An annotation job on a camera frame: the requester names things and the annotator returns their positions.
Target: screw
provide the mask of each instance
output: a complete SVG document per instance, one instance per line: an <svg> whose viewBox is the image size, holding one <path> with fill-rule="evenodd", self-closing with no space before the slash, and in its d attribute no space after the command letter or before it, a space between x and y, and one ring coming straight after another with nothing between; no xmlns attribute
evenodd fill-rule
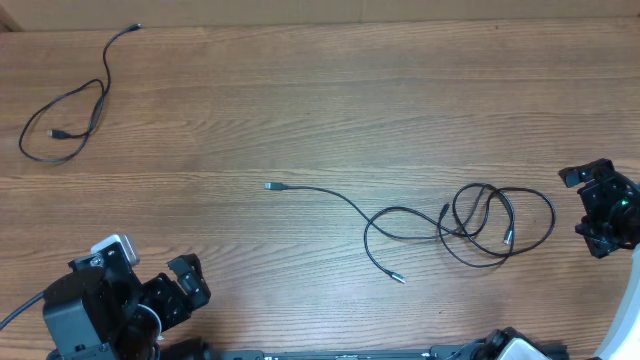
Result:
<svg viewBox="0 0 640 360"><path fill-rule="evenodd" d="M102 266L102 264L104 264L104 260L102 260L101 256L96 256L89 262L91 266Z"/></svg>

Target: wooden tabletop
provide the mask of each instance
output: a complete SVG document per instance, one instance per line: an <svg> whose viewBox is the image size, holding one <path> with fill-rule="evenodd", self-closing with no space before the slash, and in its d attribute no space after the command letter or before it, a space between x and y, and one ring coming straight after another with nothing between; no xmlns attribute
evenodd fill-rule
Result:
<svg viewBox="0 0 640 360"><path fill-rule="evenodd" d="M599 345L630 253L589 255L573 231L584 209L557 171L607 157L640 180L640 19L144 29L109 50L113 86L80 155L61 165L24 157L24 123L104 79L112 35L0 34L1 316L94 243L127 233L142 281L193 252L212 290L163 346L199 335L221 349L406 349L506 326L561 341L577 359ZM77 146L46 130L86 129L98 93L50 109L26 148ZM402 205L433 217L465 184L525 186L552 199L558 221L546 243L495 270L466 267L436 241L374 231L372 252L401 285L367 259L365 221L346 203L265 191L266 181L336 190L370 215ZM516 246L532 244L549 210L512 199ZM503 251L506 213L492 210L478 240ZM380 224L434 234L403 215ZM0 358L45 358L54 345L41 308L0 333Z"/></svg>

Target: wooden table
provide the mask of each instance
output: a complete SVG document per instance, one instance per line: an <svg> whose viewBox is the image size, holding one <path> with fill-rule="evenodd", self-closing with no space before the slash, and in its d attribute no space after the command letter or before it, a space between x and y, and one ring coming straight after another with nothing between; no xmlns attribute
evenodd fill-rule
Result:
<svg viewBox="0 0 640 360"><path fill-rule="evenodd" d="M202 260L211 302L165 345L201 335L222 349L405 349L514 326L580 359L602 340L630 254L589 255L573 232L580 200L556 173L608 157L640 180L640 19L142 30L110 49L114 83L85 150L62 165L25 158L25 121L105 78L112 34L0 34L2 316L123 232L143 281L178 255ZM82 131L97 94L48 111L27 148L76 146L46 129ZM434 217L467 183L527 186L551 197L558 222L538 249L487 271L438 242L373 233L372 251L403 286L369 262L365 222L346 203L268 192L265 181L337 190L368 214L404 205ZM549 211L513 201L516 244L531 244ZM506 215L494 214L480 241L504 250ZM381 225L434 233L407 216ZM0 334L0 358L53 348L41 306Z"/></svg>

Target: wall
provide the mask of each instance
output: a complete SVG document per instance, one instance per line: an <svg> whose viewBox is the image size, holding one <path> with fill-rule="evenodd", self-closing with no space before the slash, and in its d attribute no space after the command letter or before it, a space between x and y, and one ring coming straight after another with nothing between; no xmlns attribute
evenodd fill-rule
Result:
<svg viewBox="0 0 640 360"><path fill-rule="evenodd" d="M26 31L637 16L638 0L0 0Z"/></svg>

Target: power cord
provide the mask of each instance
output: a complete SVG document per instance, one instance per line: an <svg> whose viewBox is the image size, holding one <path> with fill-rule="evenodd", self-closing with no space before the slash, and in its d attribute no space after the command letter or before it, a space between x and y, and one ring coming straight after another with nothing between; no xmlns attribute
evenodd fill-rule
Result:
<svg viewBox="0 0 640 360"><path fill-rule="evenodd" d="M549 200L549 198L547 196L545 196L544 194L542 194L539 191L533 190L533 189L528 189L528 188L517 188L517 187L505 187L505 188L496 188L495 186L491 185L491 184L484 184L484 183L471 183L469 185L463 186L460 190L458 190L458 192L456 193L456 195L453 197L453 202L452 202L452 213L453 213L453 218L457 224L457 227L455 229L449 229L445 226L442 225L442 220L444 219L445 215L447 214L447 211L449 210L449 204L445 204L444 207L442 208L442 211L440 212L440 216L438 217L438 220L433 220L432 218L430 218L429 216L423 214L422 212L415 210L415 209L411 209L408 207L403 207L403 206L391 206L391 207L387 207L384 208L380 211L378 211L375 215L373 215L371 218L369 218L362 210L360 210L360 208L358 208L358 206L356 206L356 204L353 203L353 201L349 200L347 197L345 197L344 195L337 193L335 191L331 191L331 190L327 190L327 189L323 189L323 188L317 188L317 187L311 187L311 186L289 186L289 185L285 185L283 183L266 183L265 184L265 189L267 190L272 190L272 191L284 191L284 190L311 190L311 191L319 191L319 192L323 192L326 194L330 194L333 196L336 196L344 201L346 201L349 205L351 205L351 207L353 207L359 214L360 216L362 216L366 221L367 221L367 225L364 228L364 249L365 252L367 253L367 256L369 257L369 259L371 260L371 262L378 268L380 269L382 272L384 272L385 274L387 274L389 277L391 277L392 279L400 282L400 283L406 283L406 279L391 270L386 269L385 267L383 267L382 265L380 265L380 263L378 263L376 261L376 259L373 257L373 255L371 254L371 252L369 251L369 244L367 242L367 234L369 232L369 228L371 226L373 226L376 230L378 230L379 232L381 232L382 234L384 234L385 236L395 239L395 240L433 240L433 239L440 239L440 241L442 242L442 244L444 245L445 249L447 249L447 251L458 261L460 261L461 263L473 267L473 268L487 268L487 267L492 267L492 266L500 266L502 264L504 264L507 259L511 256L515 256L515 255L519 255L522 253L525 253L527 251L533 250L536 247L538 247L540 244L542 244L543 242L545 242L547 240L547 238L549 238L549 236L551 235L551 233L553 232L553 228L555 226L556 223L556 210L553 207L553 204L551 203L551 200ZM471 188L480 188L480 191L478 192L478 195L475 199L475 201L473 202L473 206L471 208L471 211L469 212L469 216L462 221L462 219L460 219L460 216L458 215L458 211L456 208L456 204L458 201L458 198L460 197L460 195ZM482 198L482 195L484 194L485 190L489 190L491 191L491 193L488 195L487 200L486 200L486 205L485 205L485 211L484 211L484 219L482 220L482 224L478 227L477 230L473 231L473 232L469 232L467 230L467 225L469 223L469 221L471 220L471 218L473 217L476 209L478 208L478 205L480 203L480 199ZM540 239L538 240L536 243L534 243L531 246L528 246L526 248L523 249L519 249L519 250L514 250L514 244L515 244L515 211L513 209L513 205L511 204L511 201L509 200L509 198L507 197L506 193L507 192L527 192L527 193L531 193L534 195L539 196L540 198L542 198L545 203L549 206L549 209L551 210L551 223L549 225L549 229L547 230L546 234ZM482 245L478 244L478 242L475 240L475 237L477 237L480 232L482 232L482 230L484 229L485 225L487 224L487 222L489 221L489 206L491 204L491 200L493 198L497 197L503 204L503 206L505 207L507 214L509 216L509 227L507 228L507 231L505 233L505 237L504 237L504 243L505 244L509 244L509 251L508 252L494 252L491 251L485 247L483 247ZM398 236L395 234L392 234L388 231L385 231L383 229L381 229L378 225L375 224L375 221L380 218L381 216L385 215L385 214L389 214L391 212L405 212L405 213L409 213L409 214L413 214L415 216L418 216L428 222L430 222L432 225L434 225L437 228L437 235L434 236ZM489 264L473 264L470 263L466 260L463 260L462 258L460 258L453 250L451 250L451 248L446 244L446 242L444 241L444 236L445 235L452 235L452 236L456 236L456 237L460 237L460 238L466 238L467 240L469 240L469 242L471 242L471 244L473 244L476 248L478 248L480 251L484 252L487 255L496 257L496 258L500 258L500 260L494 262L494 263L489 263Z"/></svg>
<svg viewBox="0 0 640 360"><path fill-rule="evenodd" d="M90 80L89 82L85 83L84 85L80 86L79 88L69 91L66 94L60 95L57 98L51 100L50 103L48 103L47 105L43 106L40 110L36 111L35 114L31 115L31 118L29 119L29 121L27 121L27 123L24 125L24 129L22 129L22 133L20 134L20 138L18 139L18 147L20 148L20 151L29 159L35 160L35 161L39 161L39 162L48 162L48 163L59 163L59 162L65 162L67 160L70 160L71 158L73 158L74 156L78 155L80 153L80 151L82 151L82 149L84 148L84 146L87 144L87 141L89 141L89 136L92 135L92 132L96 129L96 126L98 125L98 121L100 120L100 115L102 114L102 109L104 107L104 100L107 97L107 94L109 93L109 90L111 89L111 72L109 71L109 65L107 65L107 49L109 49L109 46L111 46L111 43L113 43L117 38L119 38L121 35L124 35L126 33L132 32L132 31L136 31L138 29L142 28L142 25L140 24L135 24L135 25L131 25L128 28L122 30L121 32L117 33L116 35L114 35L111 40L109 40L107 42L107 45L105 45L104 50L102 51L102 62L104 63L104 68L107 71L107 87L105 88L104 83L102 82L102 80L100 79L93 79ZM78 148L72 152L71 154L67 155L67 156L63 156L61 158L40 158L37 156L33 156L31 154L29 154L24 147L22 146L22 141L24 140L24 135L27 133L27 129L29 129L29 126L31 125L31 123L33 122L33 120L43 111L49 109L51 106L53 106L55 103L57 103L58 101L67 98L68 96L71 96L73 94L76 94L82 90L84 90L87 86L93 84L93 83L98 83L100 85L100 96L98 97L98 101L96 101L96 104L93 106L93 111L91 112L91 116L89 117L89 126L87 127L87 131L81 133L81 134L70 134L66 131L63 130L55 130L55 129L51 129L49 130L47 133L49 134L49 136L53 139L58 139L58 140L64 140L64 139L82 139L82 142L80 143L80 145L78 146Z"/></svg>
<svg viewBox="0 0 640 360"><path fill-rule="evenodd" d="M7 316L2 322L0 322L0 331L4 329L9 323L18 317L18 315L22 314L25 310L31 307L31 305L37 303L40 299L44 297L44 292L38 293L36 296L32 297L29 301L24 303L19 308L15 309L9 316Z"/></svg>

